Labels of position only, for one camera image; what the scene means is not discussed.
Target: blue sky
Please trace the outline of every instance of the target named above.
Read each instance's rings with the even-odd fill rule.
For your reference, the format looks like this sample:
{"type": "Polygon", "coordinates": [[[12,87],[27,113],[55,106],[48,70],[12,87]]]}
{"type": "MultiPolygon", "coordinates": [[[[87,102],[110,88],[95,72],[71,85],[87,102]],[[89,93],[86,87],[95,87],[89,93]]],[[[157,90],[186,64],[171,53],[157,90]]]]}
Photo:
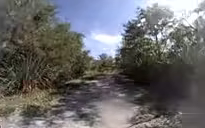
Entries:
{"type": "Polygon", "coordinates": [[[71,22],[72,29],[85,35],[84,44],[91,55],[115,55],[121,42],[123,24],[134,18],[136,8],[158,2],[175,12],[192,9],[198,0],[54,0],[58,17],[71,22]]]}

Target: ground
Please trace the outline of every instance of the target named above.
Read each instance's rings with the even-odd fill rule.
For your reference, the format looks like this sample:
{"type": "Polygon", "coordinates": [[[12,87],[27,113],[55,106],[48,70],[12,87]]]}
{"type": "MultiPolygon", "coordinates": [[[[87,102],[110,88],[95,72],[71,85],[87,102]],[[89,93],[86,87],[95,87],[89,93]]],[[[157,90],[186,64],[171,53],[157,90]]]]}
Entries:
{"type": "Polygon", "coordinates": [[[29,105],[23,111],[0,117],[0,125],[2,128],[181,127],[178,114],[157,116],[143,97],[145,94],[144,89],[121,75],[85,77],[52,93],[58,97],[50,109],[29,105]]]}

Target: green foliage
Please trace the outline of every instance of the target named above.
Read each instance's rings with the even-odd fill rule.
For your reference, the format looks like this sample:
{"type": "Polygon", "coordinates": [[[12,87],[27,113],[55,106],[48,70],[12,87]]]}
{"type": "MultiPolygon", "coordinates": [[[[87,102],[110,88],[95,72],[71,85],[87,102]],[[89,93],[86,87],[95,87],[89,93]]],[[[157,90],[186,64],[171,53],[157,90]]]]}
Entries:
{"type": "Polygon", "coordinates": [[[115,60],[106,53],[99,55],[99,59],[92,61],[91,70],[97,72],[112,71],[115,69],[115,60]]]}
{"type": "Polygon", "coordinates": [[[0,33],[0,97],[82,76],[91,57],[83,35],[58,22],[46,0],[6,2],[6,23],[0,33]]]}
{"type": "Polygon", "coordinates": [[[196,62],[200,48],[196,30],[175,19],[166,7],[154,4],[139,9],[137,18],[124,27],[118,61],[125,73],[140,82],[153,82],[167,65],[196,62]]]}

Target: dry grass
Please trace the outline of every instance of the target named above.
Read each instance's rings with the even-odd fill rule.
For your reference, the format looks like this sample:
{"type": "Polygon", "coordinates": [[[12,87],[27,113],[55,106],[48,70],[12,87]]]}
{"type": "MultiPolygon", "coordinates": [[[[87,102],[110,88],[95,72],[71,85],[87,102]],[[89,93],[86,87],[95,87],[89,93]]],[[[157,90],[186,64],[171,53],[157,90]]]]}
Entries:
{"type": "Polygon", "coordinates": [[[50,95],[54,90],[34,91],[25,95],[16,95],[0,99],[0,116],[9,116],[16,110],[22,110],[26,106],[39,106],[48,109],[55,104],[56,97],[50,95]]]}

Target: dense shrubland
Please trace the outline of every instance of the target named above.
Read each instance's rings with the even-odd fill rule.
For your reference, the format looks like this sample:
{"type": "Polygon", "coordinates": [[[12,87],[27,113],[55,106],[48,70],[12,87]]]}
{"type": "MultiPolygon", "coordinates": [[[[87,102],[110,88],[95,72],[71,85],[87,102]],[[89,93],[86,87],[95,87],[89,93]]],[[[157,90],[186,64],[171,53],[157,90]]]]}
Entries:
{"type": "Polygon", "coordinates": [[[56,87],[89,67],[83,35],[56,19],[46,0],[10,0],[0,11],[0,97],[56,87]]]}
{"type": "Polygon", "coordinates": [[[160,103],[188,97],[191,77],[205,58],[205,2],[193,13],[200,16],[189,23],[187,17],[176,18],[170,9],[154,4],[139,8],[124,26],[118,65],[151,87],[160,103]]]}

